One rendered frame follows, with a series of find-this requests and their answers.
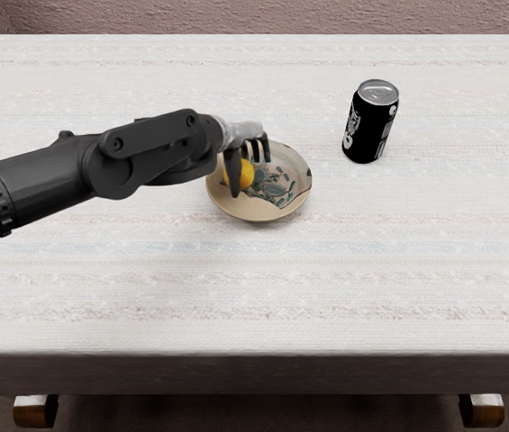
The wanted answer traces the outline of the black drink can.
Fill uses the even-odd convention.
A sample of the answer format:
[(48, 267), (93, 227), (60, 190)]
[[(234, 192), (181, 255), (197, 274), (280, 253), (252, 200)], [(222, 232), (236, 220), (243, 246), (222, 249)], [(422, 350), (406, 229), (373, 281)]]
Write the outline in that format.
[(341, 143), (347, 158), (367, 164), (382, 156), (398, 105), (398, 89), (388, 81), (369, 79), (359, 85)]

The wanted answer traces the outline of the yellow round fruit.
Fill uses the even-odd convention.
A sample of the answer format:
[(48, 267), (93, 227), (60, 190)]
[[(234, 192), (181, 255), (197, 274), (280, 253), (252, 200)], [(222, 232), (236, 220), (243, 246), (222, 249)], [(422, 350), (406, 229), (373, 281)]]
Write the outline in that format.
[[(241, 190), (247, 189), (253, 183), (255, 177), (255, 168), (246, 158), (241, 158), (241, 176), (239, 187)], [(223, 165), (223, 182), (226, 186), (230, 186), (230, 179), (225, 165)]]

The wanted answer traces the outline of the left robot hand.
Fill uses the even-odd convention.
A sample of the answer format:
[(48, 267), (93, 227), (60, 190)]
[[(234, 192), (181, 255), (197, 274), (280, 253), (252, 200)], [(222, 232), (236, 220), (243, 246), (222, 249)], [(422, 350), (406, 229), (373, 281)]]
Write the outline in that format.
[(228, 186), (233, 198), (237, 198), (241, 187), (241, 159), (248, 155), (249, 149), (256, 162), (260, 162), (259, 147), (263, 148), (265, 161), (271, 161), (271, 151), (267, 133), (259, 121), (227, 122), (214, 116), (223, 133), (223, 141), (218, 152), (223, 153), (223, 162), (228, 176)]

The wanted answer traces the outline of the patterned beige plate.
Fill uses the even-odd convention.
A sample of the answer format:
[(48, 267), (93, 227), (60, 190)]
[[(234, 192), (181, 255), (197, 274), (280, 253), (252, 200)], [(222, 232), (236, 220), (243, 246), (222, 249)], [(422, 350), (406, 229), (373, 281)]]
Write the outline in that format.
[(205, 179), (213, 203), (223, 212), (243, 221), (274, 221), (297, 210), (312, 188), (312, 171), (306, 160), (292, 147), (269, 142), (271, 161), (249, 160), (254, 168), (250, 187), (232, 197), (223, 181), (223, 157), (218, 157), (215, 171)]

